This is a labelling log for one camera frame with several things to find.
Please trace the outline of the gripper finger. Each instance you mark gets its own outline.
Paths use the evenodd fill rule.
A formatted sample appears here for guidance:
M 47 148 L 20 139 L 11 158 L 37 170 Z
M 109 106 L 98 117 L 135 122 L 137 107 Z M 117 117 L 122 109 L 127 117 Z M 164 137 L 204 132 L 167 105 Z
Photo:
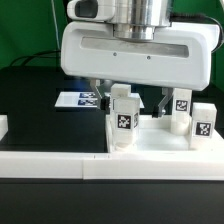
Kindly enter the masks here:
M 110 87 L 110 82 L 108 80 L 91 79 L 90 86 L 97 97 L 97 108 L 107 110 L 109 108 L 110 98 L 105 95 L 105 92 Z
M 168 88 L 168 87 L 163 87 L 162 88 L 162 95 L 163 99 L 160 101 L 160 103 L 154 107 L 152 117 L 153 118 L 159 118 L 162 117 L 165 113 L 165 106 L 168 104 L 170 99 L 173 96 L 174 89 L 173 88 Z

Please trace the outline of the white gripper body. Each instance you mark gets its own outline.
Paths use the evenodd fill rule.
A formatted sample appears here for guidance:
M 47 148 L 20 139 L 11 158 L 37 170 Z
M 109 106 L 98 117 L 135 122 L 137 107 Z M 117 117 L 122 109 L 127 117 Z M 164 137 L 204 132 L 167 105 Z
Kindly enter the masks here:
M 68 75 L 201 91 L 210 82 L 219 27 L 174 22 L 149 42 L 113 36 L 105 23 L 72 22 L 64 30 L 61 67 Z

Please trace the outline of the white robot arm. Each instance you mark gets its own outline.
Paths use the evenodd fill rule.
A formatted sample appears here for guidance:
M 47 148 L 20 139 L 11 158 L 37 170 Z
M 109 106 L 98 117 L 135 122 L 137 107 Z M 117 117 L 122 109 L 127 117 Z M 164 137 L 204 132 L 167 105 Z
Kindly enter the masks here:
M 223 44 L 221 24 L 203 14 L 176 13 L 174 0 L 70 0 L 61 67 L 87 77 L 106 105 L 96 80 L 161 86 L 164 107 L 176 88 L 201 91 L 210 82 L 211 56 Z

